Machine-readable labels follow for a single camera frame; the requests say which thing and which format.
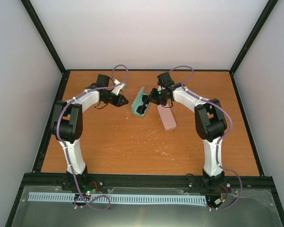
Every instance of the wooden table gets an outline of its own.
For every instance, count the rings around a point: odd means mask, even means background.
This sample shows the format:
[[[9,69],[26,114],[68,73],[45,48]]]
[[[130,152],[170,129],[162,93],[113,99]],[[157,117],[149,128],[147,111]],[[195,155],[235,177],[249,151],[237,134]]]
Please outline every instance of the wooden table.
[[[110,71],[72,71],[63,96],[71,99],[95,82],[98,74]],[[127,89],[122,94],[129,104],[122,107],[108,105],[97,110],[93,106],[83,115],[83,134],[80,139],[83,159],[89,173],[97,174],[154,174],[201,175],[204,166],[203,142],[195,131],[193,112],[179,103],[171,109],[176,129],[165,131],[155,104],[145,117],[134,115],[130,108],[142,86],[149,93],[157,86],[159,71],[131,71]],[[125,71],[115,72],[123,80]],[[176,71],[171,76],[181,82],[190,72]],[[186,85],[195,93],[209,99],[217,98],[233,119],[233,132],[223,140],[222,164],[240,175],[259,175],[244,126],[239,104],[228,72],[196,72]],[[51,137],[42,172],[65,172],[63,150]]]

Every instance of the pink rectangular block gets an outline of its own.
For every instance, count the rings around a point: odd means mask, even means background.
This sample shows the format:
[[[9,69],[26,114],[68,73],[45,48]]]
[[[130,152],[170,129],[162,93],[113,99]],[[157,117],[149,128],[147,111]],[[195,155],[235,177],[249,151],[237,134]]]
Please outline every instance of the pink rectangular block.
[[[162,105],[158,105],[158,111],[160,114],[160,118],[162,120],[163,126],[166,131],[173,130],[176,128],[177,123],[175,121],[174,116],[172,115],[172,112],[170,110],[169,105],[166,104],[167,108],[164,108]]]

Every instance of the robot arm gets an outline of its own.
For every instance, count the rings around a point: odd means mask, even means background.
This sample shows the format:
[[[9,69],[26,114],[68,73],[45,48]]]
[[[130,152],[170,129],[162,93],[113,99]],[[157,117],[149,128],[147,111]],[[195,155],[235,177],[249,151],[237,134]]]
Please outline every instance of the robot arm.
[[[90,108],[93,104],[103,101],[104,103],[112,104],[114,106],[120,107],[128,104],[128,100],[119,92],[126,88],[126,84],[115,87],[113,90],[108,91],[105,89],[98,89],[91,91],[90,89],[99,87],[108,87],[110,78],[106,75],[98,75],[97,82],[85,89],[85,94],[83,94],[79,99],[75,101],[67,108],[65,112],[65,117],[68,116],[69,120],[62,119],[59,127],[59,135],[65,141],[66,147],[63,142],[59,141],[63,148],[64,155],[67,161],[67,172],[72,173],[70,163],[68,163],[66,157],[66,149],[70,157],[70,161],[74,172],[76,175],[81,175],[84,171],[87,172],[87,167],[83,161],[81,149],[80,149],[80,136],[83,131],[83,112]],[[117,79],[112,79],[115,85],[120,84]],[[54,106],[53,119],[51,124],[52,134],[57,138],[57,122],[62,109],[66,106],[67,101],[57,101]]]
[[[218,156],[219,164],[221,160],[221,144],[216,153],[217,141],[224,134],[227,128],[223,113],[214,106],[206,103],[194,92],[190,91],[182,84],[175,84],[168,72],[158,76],[159,88],[153,88],[150,93],[150,101],[158,105],[166,105],[167,100],[179,102],[195,113],[195,128],[199,137],[203,140],[205,165],[203,169],[203,182],[210,189],[224,178],[223,170],[216,162]],[[209,100],[221,106],[217,99]]]

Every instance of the black metal frame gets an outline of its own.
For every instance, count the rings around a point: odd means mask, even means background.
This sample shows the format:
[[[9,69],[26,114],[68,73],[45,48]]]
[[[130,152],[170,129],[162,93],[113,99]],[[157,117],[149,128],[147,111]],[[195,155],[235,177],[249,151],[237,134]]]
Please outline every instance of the black metal frame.
[[[56,52],[54,49],[54,46],[47,35],[36,11],[33,8],[33,5],[31,4],[30,0],[21,0],[23,3],[25,9],[27,10],[29,16],[31,17],[34,25],[36,26],[40,36],[42,37],[46,47],[48,48],[50,54],[52,55],[54,61],[57,64],[57,67],[62,73],[62,78],[59,84],[59,88],[56,94],[56,97],[54,99],[54,103],[57,100],[61,100],[67,85],[67,81],[70,75],[70,72],[72,70],[66,70]],[[256,36],[258,35],[260,29],[262,28],[263,24],[267,20],[269,14],[273,10],[274,6],[278,0],[269,0],[263,9],[263,12],[261,13],[259,19],[257,20],[254,28],[252,29],[250,35],[248,36],[246,42],[244,43],[244,46],[242,47],[240,53],[238,54],[233,66],[230,70],[196,70],[196,71],[228,71],[230,73],[231,81],[233,83],[233,87],[237,96],[237,100],[240,106],[240,110],[243,116],[243,120],[245,123],[245,127],[248,133],[249,141],[252,146],[252,150],[254,153],[254,157],[256,160],[256,164],[258,167],[258,171],[260,176],[243,176],[242,182],[243,182],[243,188],[254,188],[254,189],[270,189],[273,195],[273,198],[275,200],[275,204],[279,213],[279,216],[281,218],[281,222],[284,226],[284,211],[279,199],[279,196],[277,194],[274,181],[272,177],[266,177],[264,175],[264,171],[257,153],[257,149],[250,131],[250,127],[244,112],[244,108],[240,99],[240,95],[234,80],[234,74],[237,68],[239,67],[240,63],[242,62],[243,58],[245,57],[247,51],[251,47],[253,41],[255,40]],[[142,69],[143,71],[168,71],[167,69],[159,70],[159,69],[151,69],[146,70]],[[35,159],[35,163],[33,166],[32,173],[25,174],[22,180],[22,183],[20,185],[19,191],[17,193],[17,196],[15,198],[14,205],[12,207],[12,210],[9,215],[9,219],[6,223],[6,227],[10,227],[13,222],[13,218],[16,214],[16,210],[19,204],[19,200],[22,195],[23,188],[26,185],[60,185],[65,190],[73,190],[76,191],[76,188],[71,188],[70,185],[68,185],[66,182],[66,174],[49,174],[49,173],[41,173],[41,168],[43,165],[44,157],[47,151],[47,147],[50,141],[51,133],[50,133],[50,121],[53,115],[53,108],[50,112],[50,116],[48,118],[44,135],[42,137],[41,145],[39,148],[39,151],[37,153],[37,157]],[[205,196],[218,196],[218,192],[207,192],[203,187],[200,187],[202,184],[202,176],[159,176],[159,175],[93,175],[88,174],[88,178],[91,181],[96,181],[98,185],[100,185],[100,182],[102,185],[99,187],[101,191],[107,192],[108,189],[111,189],[113,187],[159,187],[159,188],[176,188],[181,189],[183,191],[187,192],[196,192],[200,193],[201,195]],[[239,188],[239,181],[237,177],[234,176],[226,176],[225,177],[225,183],[230,183],[233,188]]]
[[[268,19],[270,13],[273,11],[277,2],[278,2],[278,0],[268,0],[268,2],[265,5],[260,17],[258,18],[255,26],[251,30],[247,40],[245,41],[240,53],[238,54],[235,62],[233,63],[233,65],[230,69],[230,73],[231,73],[232,76],[235,74],[236,70],[240,66],[245,55],[247,54],[248,50],[250,49],[251,45],[253,44],[254,40],[256,39],[257,35],[259,34],[261,28],[265,24],[266,20]]]
[[[98,188],[103,193],[107,193],[108,189],[114,187],[129,187],[129,188],[175,188],[183,190],[184,192],[199,193],[208,197],[219,196],[218,191],[208,192],[201,187],[202,176],[162,176],[162,175],[100,175],[88,174],[89,182],[95,181]],[[284,226],[284,210],[282,208],[277,190],[275,188],[272,177],[256,177],[256,176],[243,176],[241,177],[244,189],[263,189],[270,190],[274,198],[276,208],[278,210],[282,225]],[[50,173],[29,173],[24,174],[20,189],[15,199],[9,215],[6,227],[12,225],[13,219],[16,214],[18,203],[21,198],[23,188],[25,186],[61,186],[62,189],[75,192],[76,188],[69,188],[65,184],[66,174],[50,174]],[[236,176],[226,176],[224,184],[229,183],[231,188],[237,189],[240,187],[239,181]]]

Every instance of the cable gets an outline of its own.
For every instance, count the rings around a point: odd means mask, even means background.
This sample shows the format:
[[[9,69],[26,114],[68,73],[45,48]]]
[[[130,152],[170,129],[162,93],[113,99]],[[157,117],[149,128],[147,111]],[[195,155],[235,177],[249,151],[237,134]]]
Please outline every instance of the cable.
[[[185,68],[189,68],[191,70],[191,75],[189,77],[187,77],[185,80],[182,81],[182,88],[184,89],[184,84],[193,77],[195,71],[192,67],[188,66],[188,65],[180,65],[180,66],[177,66],[177,67],[174,67],[173,69],[171,69],[169,72],[172,72],[178,68],[182,68],[182,67],[185,67]]]
[[[101,102],[99,101],[98,104],[95,105],[95,109],[101,110],[101,109],[103,109],[104,107],[106,107],[108,105],[108,103],[106,103],[103,107],[97,108],[100,104],[101,104]]]
[[[232,207],[234,204],[236,204],[236,203],[238,202],[239,198],[241,197],[241,192],[242,192],[242,190],[243,190],[243,185],[242,185],[242,181],[241,181],[241,178],[240,178],[239,174],[238,174],[235,170],[233,170],[233,169],[229,169],[229,168],[223,167],[223,166],[219,163],[219,159],[218,159],[220,142],[222,141],[222,139],[224,139],[226,136],[228,136],[229,133],[232,131],[232,128],[233,128],[232,119],[231,119],[231,117],[228,115],[228,113],[227,113],[224,109],[222,109],[220,106],[216,105],[215,103],[210,102],[210,101],[207,100],[207,99],[201,98],[201,97],[198,96],[197,94],[194,94],[194,93],[191,93],[191,92],[187,91],[187,90],[185,89],[185,87],[184,87],[184,83],[186,83],[189,79],[192,78],[192,76],[194,75],[194,70],[193,70],[193,68],[191,68],[190,66],[187,66],[187,65],[180,65],[180,66],[177,66],[177,67],[174,67],[173,69],[171,69],[170,72],[173,71],[173,70],[175,70],[175,69],[178,69],[178,68],[180,68],[180,67],[186,67],[186,68],[189,68],[189,69],[192,71],[192,74],[191,74],[188,78],[186,78],[185,80],[182,81],[182,88],[183,88],[183,90],[184,90],[187,94],[189,94],[190,96],[192,96],[192,97],[194,97],[194,98],[197,98],[197,99],[199,99],[200,101],[203,101],[203,102],[205,102],[205,103],[208,103],[208,104],[213,105],[214,107],[218,108],[220,111],[222,111],[222,112],[227,116],[227,118],[228,118],[229,121],[230,121],[230,128],[229,128],[229,130],[228,130],[223,136],[221,136],[221,137],[218,139],[218,141],[217,141],[217,146],[216,146],[216,163],[217,163],[217,165],[218,165],[222,170],[224,170],[224,171],[231,171],[231,172],[233,172],[233,173],[237,176],[237,178],[238,178],[238,180],[239,180],[239,183],[240,183],[240,192],[239,192],[239,194],[238,194],[237,199],[236,199],[232,204],[230,204],[230,205],[227,206],[227,207],[224,207],[224,208],[219,209],[219,210],[226,210],[226,209]]]
[[[124,80],[123,80],[122,82],[120,82],[120,84],[118,84],[118,85],[113,85],[113,86],[111,86],[111,87],[96,87],[96,88],[93,88],[93,89],[85,89],[81,94],[79,94],[78,96],[76,96],[75,98],[73,98],[72,100],[70,100],[70,101],[66,104],[66,106],[62,109],[61,114],[60,114],[59,119],[58,119],[58,122],[57,122],[57,131],[56,131],[56,133],[57,133],[57,138],[58,138],[58,140],[64,145],[66,159],[67,159],[68,165],[69,165],[70,168],[71,168],[72,175],[73,175],[73,177],[74,177],[74,181],[75,181],[75,184],[76,184],[78,193],[79,193],[80,197],[82,198],[82,200],[85,202],[85,205],[87,205],[88,207],[92,208],[93,210],[98,210],[98,211],[107,210],[107,209],[110,207],[110,199],[109,199],[109,197],[106,196],[106,195],[101,195],[101,197],[105,197],[105,198],[108,199],[108,206],[105,207],[104,209],[97,209],[97,208],[92,207],[92,206],[90,205],[90,203],[92,203],[94,200],[92,200],[92,201],[90,201],[90,202],[87,202],[87,201],[85,200],[85,197],[83,196],[83,194],[82,194],[82,192],[81,192],[81,190],[80,190],[80,187],[79,187],[79,184],[78,184],[78,181],[77,181],[77,177],[76,177],[76,175],[75,175],[75,170],[74,170],[74,168],[73,168],[73,166],[72,166],[72,163],[71,163],[71,159],[70,159],[69,151],[68,151],[68,148],[67,148],[67,144],[66,144],[66,142],[60,137],[59,129],[60,129],[60,123],[61,123],[61,120],[62,120],[62,117],[63,117],[65,111],[67,110],[67,108],[68,108],[76,99],[80,99],[83,95],[85,95],[85,94],[87,94],[87,93],[90,93],[90,92],[92,92],[92,91],[97,91],[97,90],[102,90],[102,89],[111,89],[111,88],[115,88],[115,87],[120,86],[120,85],[122,85],[123,83],[125,83],[125,81],[127,80],[128,76],[129,76],[129,71],[128,71],[127,67],[126,67],[125,65],[120,64],[120,65],[115,66],[113,70],[115,70],[116,68],[118,68],[118,67],[120,67],[120,66],[124,67],[125,70],[126,70],[126,76],[125,76]]]
[[[227,195],[228,195],[228,191],[227,191],[226,187],[225,187],[223,184],[220,184],[220,186],[221,186],[222,188],[224,188],[224,190],[225,190],[225,192],[226,192],[226,196],[225,196],[224,200],[222,200],[222,202],[225,202],[225,200],[226,200],[226,198],[227,198]]]
[[[97,192],[97,191],[98,191],[97,183],[96,183],[96,182],[94,182],[94,181],[92,181],[92,182],[90,182],[90,183],[89,183],[89,185],[92,185],[92,184],[94,184],[94,185],[95,185],[95,187],[96,187],[96,192]]]
[[[223,185],[223,184],[220,184],[220,186],[222,187],[222,188],[224,188],[224,190],[225,190],[225,192],[226,192],[226,196],[225,196],[225,199],[227,198],[227,195],[228,195],[228,190],[227,190],[227,188]]]
[[[99,198],[101,198],[101,197],[105,197],[105,198],[108,198],[108,196],[106,196],[106,195],[99,195],[99,196],[97,196],[97,197],[95,197],[95,198],[93,198],[91,201],[89,201],[89,203],[92,203],[92,202],[94,202],[94,201],[96,201],[97,199],[99,199]],[[76,202],[78,201],[80,199],[80,197],[78,197],[78,198],[76,198],[75,200],[74,200],[74,206],[75,206],[75,208],[78,206],[78,205],[76,205]]]
[[[114,80],[113,80],[111,77],[109,77],[109,79],[113,82],[113,85],[115,85]]]
[[[163,106],[163,104],[161,104],[161,106],[162,106],[163,108],[172,108],[172,107],[174,106],[172,100],[170,100],[170,104],[171,104],[171,106]]]

